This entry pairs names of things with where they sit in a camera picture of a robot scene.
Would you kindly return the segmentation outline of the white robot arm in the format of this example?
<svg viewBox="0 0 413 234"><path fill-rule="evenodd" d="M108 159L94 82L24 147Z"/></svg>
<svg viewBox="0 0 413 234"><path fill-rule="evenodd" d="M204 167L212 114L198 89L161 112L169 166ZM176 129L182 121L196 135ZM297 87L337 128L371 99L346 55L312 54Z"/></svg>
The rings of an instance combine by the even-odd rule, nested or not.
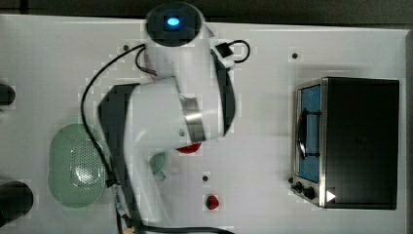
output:
<svg viewBox="0 0 413 234"><path fill-rule="evenodd" d="M231 62L196 7L166 3L146 17L151 82L114 86L97 108L110 164L134 227L169 218L150 162L158 153L224 137L235 117Z"/></svg>

